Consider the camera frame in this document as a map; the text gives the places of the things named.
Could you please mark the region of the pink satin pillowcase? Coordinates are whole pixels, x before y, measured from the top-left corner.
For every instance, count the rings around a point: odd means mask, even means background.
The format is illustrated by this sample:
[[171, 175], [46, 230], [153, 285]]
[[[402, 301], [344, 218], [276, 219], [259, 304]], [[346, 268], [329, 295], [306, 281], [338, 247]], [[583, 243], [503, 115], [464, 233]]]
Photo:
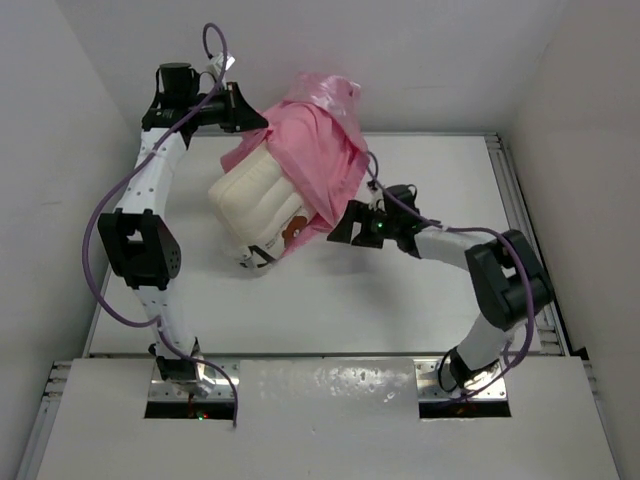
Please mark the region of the pink satin pillowcase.
[[229, 172], [257, 147], [266, 147], [315, 210], [286, 255], [334, 228], [359, 190], [368, 165], [359, 98], [360, 85], [346, 77], [301, 72], [285, 97], [263, 112], [268, 127], [243, 134], [239, 146], [220, 159]]

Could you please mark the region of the cream pillow with bear print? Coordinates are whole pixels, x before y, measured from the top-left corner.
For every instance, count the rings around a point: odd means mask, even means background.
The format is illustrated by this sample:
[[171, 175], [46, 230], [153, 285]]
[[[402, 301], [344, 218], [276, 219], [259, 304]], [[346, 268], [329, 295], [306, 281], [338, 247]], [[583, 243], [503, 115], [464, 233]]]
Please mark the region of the cream pillow with bear print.
[[256, 275], [272, 268], [316, 215], [264, 146], [218, 179], [208, 197], [230, 256]]

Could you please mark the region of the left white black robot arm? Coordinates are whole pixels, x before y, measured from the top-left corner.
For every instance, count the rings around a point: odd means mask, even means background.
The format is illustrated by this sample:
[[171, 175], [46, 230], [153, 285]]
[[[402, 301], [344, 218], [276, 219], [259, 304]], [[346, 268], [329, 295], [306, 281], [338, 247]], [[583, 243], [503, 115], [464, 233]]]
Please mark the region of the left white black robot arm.
[[113, 211], [97, 218], [97, 230], [112, 272], [134, 293], [154, 341], [150, 352], [163, 380], [183, 388], [207, 389], [215, 382], [197, 337], [183, 319], [174, 294], [182, 252], [165, 222], [166, 204], [179, 162], [197, 130], [218, 126], [226, 133], [266, 127], [267, 121], [242, 96], [238, 85], [212, 68], [212, 90], [188, 63], [165, 63], [155, 75], [153, 101], [141, 120], [141, 144], [132, 176]]

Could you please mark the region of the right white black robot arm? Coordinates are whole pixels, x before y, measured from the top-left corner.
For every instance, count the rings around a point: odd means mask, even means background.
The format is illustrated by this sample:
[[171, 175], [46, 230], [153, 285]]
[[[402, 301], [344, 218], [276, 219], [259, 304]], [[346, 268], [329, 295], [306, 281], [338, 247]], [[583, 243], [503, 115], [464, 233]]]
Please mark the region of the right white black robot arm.
[[554, 301], [550, 278], [522, 232], [508, 230], [485, 239], [476, 229], [446, 228], [421, 216], [415, 186], [379, 188], [370, 182], [368, 187], [371, 202], [349, 201], [327, 239], [375, 249], [392, 241], [414, 258], [469, 274], [479, 315], [437, 370], [442, 391], [464, 392], [478, 375], [498, 364], [516, 330], [530, 327], [536, 314]]

